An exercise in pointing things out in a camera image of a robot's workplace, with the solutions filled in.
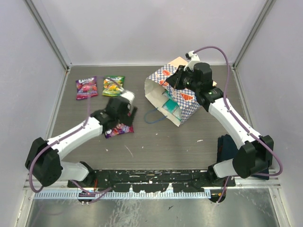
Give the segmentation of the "checkered paper bag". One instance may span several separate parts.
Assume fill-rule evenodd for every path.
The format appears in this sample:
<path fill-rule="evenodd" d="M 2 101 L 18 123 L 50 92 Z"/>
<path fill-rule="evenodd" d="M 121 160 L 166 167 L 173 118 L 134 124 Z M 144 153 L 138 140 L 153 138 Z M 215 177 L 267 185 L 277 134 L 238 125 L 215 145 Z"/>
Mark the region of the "checkered paper bag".
<path fill-rule="evenodd" d="M 198 55 L 178 57 L 148 76 L 145 97 L 176 126 L 182 125 L 202 106 L 207 107 L 215 93 L 210 65 Z"/>

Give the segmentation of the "teal mint candy packet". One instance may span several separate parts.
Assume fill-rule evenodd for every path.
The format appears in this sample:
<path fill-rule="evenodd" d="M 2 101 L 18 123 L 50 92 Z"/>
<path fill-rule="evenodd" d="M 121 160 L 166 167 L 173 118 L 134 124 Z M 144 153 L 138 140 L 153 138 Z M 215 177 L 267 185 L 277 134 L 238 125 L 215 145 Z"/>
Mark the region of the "teal mint candy packet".
<path fill-rule="evenodd" d="M 179 105 L 173 100 L 168 99 L 162 106 L 162 108 L 176 117 L 179 121 L 181 120 L 181 109 Z"/>

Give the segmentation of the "green yellow candy packet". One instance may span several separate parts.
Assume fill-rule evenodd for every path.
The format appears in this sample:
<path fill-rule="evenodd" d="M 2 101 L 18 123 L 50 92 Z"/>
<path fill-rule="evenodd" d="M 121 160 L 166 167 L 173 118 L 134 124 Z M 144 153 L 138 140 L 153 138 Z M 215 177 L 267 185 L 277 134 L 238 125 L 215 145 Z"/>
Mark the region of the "green yellow candy packet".
<path fill-rule="evenodd" d="M 103 80 L 102 95 L 119 96 L 124 90 L 124 81 L 125 76 L 105 76 Z"/>

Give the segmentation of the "purple candy snack packet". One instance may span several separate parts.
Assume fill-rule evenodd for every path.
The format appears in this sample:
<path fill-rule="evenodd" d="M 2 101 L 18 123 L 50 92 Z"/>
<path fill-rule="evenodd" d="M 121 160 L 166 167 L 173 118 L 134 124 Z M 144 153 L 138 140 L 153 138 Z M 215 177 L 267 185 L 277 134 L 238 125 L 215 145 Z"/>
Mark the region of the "purple candy snack packet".
<path fill-rule="evenodd" d="M 98 96 L 97 77 L 76 80 L 76 100 Z"/>

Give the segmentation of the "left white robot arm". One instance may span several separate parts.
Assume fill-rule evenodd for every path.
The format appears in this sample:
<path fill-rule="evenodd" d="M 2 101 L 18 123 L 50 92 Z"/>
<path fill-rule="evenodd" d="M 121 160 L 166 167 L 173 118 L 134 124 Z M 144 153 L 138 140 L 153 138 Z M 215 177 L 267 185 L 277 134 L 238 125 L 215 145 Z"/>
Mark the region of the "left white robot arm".
<path fill-rule="evenodd" d="M 35 178 L 42 187 L 48 187 L 57 180 L 77 181 L 83 187 L 90 187 L 96 179 L 95 170 L 87 163 L 64 162 L 63 159 L 74 149 L 98 137 L 118 124 L 131 126 L 137 112 L 133 106 L 134 93 L 125 91 L 109 99 L 106 107 L 90 113 L 86 120 L 56 137 L 35 139 L 31 145 L 25 167 L 29 170 L 29 184 L 34 192 Z"/>

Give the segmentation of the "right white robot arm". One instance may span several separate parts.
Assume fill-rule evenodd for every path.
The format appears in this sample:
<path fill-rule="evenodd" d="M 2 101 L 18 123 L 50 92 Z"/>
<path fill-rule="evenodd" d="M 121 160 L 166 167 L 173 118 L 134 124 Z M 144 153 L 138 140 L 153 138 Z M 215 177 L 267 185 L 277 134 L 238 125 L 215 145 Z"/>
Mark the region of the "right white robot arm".
<path fill-rule="evenodd" d="M 180 65 L 165 81 L 176 90 L 194 92 L 197 102 L 221 123 L 237 146 L 234 158 L 208 167 L 206 175 L 212 186 L 219 186 L 228 176 L 248 178 L 271 167 L 273 139 L 261 136 L 232 109 L 224 92 L 213 85 L 209 64 L 199 62 L 191 70 Z"/>

